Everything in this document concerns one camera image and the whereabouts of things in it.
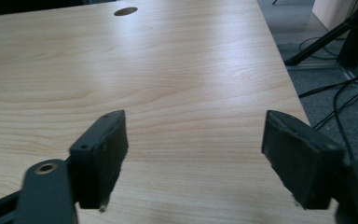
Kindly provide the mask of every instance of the desk surface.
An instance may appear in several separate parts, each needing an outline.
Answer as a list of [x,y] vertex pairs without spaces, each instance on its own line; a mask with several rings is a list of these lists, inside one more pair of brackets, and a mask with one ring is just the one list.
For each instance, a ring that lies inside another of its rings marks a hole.
[[118,109],[129,153],[107,212],[81,223],[334,223],[296,207],[260,152],[266,110],[306,117],[256,1],[0,16],[0,198]]

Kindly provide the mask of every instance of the gray carpet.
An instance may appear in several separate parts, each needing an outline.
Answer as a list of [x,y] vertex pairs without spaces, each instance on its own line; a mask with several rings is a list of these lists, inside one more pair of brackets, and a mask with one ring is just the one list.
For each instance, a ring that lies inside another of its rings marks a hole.
[[[334,41],[334,43],[328,46],[328,49],[334,52],[339,52],[339,47],[341,44],[342,41]],[[290,43],[279,45],[278,48],[282,57],[284,59],[288,59],[298,53],[298,45],[299,44]],[[314,55],[323,58],[334,57],[323,49],[316,52]],[[328,64],[328,66],[322,69],[310,69],[303,65],[313,65],[316,63]],[[337,66],[335,61],[324,61],[313,58],[308,58],[300,66],[288,67],[288,72],[298,94],[322,86],[337,84],[339,82],[348,80],[344,74],[344,70]],[[354,73],[356,76],[358,76],[358,68]],[[339,87],[300,99],[307,117],[309,118],[311,126],[317,124],[320,120],[322,120],[325,116],[333,111],[333,98],[338,89]],[[356,93],[358,93],[358,86],[350,85],[340,95],[338,99],[338,107],[351,99],[351,97]],[[345,108],[341,113],[339,113],[339,117],[345,129],[345,133],[351,143],[354,158],[358,159],[358,102],[355,105],[351,105]],[[335,119],[331,119],[325,126],[322,127],[320,132],[344,146],[344,142],[339,133]]]

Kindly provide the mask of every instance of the wooden desk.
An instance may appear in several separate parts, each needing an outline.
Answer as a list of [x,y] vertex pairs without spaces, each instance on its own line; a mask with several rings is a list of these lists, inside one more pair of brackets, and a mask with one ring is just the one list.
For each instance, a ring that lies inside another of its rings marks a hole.
[[118,109],[129,153],[107,212],[81,223],[334,223],[296,207],[260,152],[266,110],[306,117],[256,1],[0,16],[0,198]]

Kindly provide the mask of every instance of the screw hole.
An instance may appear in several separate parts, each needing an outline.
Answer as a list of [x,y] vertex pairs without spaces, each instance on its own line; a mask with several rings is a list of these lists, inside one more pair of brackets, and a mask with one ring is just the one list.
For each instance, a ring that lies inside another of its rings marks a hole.
[[57,169],[57,167],[58,165],[56,163],[46,163],[37,167],[35,172],[37,175],[45,175],[54,171],[55,169]]
[[115,16],[127,16],[138,10],[137,7],[125,7],[115,12]]

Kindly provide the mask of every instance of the wood grain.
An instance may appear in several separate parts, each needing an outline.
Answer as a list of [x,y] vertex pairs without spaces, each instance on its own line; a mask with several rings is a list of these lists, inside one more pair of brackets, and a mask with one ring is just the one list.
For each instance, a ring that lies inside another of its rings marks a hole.
[[118,109],[129,154],[108,211],[81,223],[334,222],[296,207],[260,152],[266,110],[307,119],[256,1],[0,16],[0,197]]

